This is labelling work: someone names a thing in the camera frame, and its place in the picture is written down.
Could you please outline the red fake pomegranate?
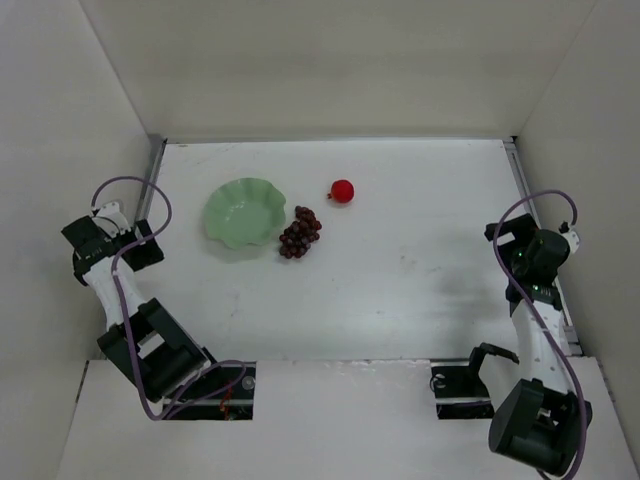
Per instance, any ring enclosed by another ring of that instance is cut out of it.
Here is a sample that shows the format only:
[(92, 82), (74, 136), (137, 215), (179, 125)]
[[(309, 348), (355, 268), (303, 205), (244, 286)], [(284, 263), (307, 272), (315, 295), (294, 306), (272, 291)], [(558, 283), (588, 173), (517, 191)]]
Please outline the red fake pomegranate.
[(339, 179), (332, 183), (327, 198), (338, 204), (348, 204), (355, 196), (353, 184), (346, 179)]

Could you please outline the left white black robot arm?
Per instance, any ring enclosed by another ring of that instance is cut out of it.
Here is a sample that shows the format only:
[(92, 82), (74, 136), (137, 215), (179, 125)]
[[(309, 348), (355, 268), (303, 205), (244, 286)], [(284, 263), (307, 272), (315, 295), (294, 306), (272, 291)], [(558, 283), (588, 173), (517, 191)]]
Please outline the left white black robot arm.
[(147, 400), (168, 397), (213, 363), (159, 300), (145, 299), (137, 287), (135, 273), (164, 259), (146, 220), (109, 233), (95, 217), (84, 216), (61, 234), (73, 248), (74, 276), (94, 291), (105, 312), (99, 349), (132, 384), (142, 386)]

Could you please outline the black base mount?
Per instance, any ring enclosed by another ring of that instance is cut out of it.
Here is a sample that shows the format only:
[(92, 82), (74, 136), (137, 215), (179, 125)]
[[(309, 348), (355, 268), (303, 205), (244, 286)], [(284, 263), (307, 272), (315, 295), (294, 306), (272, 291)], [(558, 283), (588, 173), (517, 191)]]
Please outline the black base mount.
[(170, 408), (168, 421), (253, 419), (257, 364), (223, 365), (203, 375)]
[(490, 420), (494, 416), (489, 392), (467, 361), (432, 362), (429, 387), (439, 420)]

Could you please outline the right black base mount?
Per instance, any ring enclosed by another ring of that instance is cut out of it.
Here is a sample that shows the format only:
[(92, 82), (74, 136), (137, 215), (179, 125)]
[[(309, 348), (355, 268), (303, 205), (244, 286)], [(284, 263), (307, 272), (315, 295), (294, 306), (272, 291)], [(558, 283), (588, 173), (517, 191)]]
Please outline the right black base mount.
[(494, 416), (489, 392), (467, 361), (432, 362), (429, 387), (439, 420), (490, 420)]

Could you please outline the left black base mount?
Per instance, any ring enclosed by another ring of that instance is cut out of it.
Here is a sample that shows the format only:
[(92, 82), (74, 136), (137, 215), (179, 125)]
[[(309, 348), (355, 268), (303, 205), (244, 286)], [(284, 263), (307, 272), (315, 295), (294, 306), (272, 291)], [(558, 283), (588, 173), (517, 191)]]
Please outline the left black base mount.
[(253, 419), (257, 364), (223, 365), (203, 375), (170, 408), (168, 421)]

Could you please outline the green wavy fruit bowl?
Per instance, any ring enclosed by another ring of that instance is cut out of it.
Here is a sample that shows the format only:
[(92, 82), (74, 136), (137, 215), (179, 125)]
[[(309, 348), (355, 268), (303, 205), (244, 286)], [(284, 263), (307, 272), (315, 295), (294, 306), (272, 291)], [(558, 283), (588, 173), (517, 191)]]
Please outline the green wavy fruit bowl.
[(230, 249), (269, 243), (286, 220), (286, 197), (270, 181), (245, 177), (217, 188), (203, 209), (207, 237)]

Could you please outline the dark red fake grapes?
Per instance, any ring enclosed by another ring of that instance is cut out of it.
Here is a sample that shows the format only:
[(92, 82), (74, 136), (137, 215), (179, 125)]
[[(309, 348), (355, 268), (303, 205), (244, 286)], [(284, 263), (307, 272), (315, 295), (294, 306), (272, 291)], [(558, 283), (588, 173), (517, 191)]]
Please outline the dark red fake grapes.
[(285, 259), (300, 259), (305, 256), (314, 242), (320, 239), (322, 223), (315, 212), (308, 207), (296, 206), (295, 218), (279, 236), (279, 255)]

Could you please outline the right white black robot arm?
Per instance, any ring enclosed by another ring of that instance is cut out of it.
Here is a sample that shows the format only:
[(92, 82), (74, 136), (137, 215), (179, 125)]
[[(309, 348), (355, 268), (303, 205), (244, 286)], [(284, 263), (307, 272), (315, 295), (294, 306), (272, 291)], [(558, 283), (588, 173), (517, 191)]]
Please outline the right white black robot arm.
[(541, 229), (530, 214), (491, 223), (484, 236), (508, 277), (505, 296), (518, 350), (489, 344), (476, 350), (519, 367), (517, 381), (491, 420), (489, 448), (545, 478), (571, 478), (584, 455), (593, 410), (561, 347), (565, 315), (554, 282), (577, 249), (577, 236), (568, 228)]

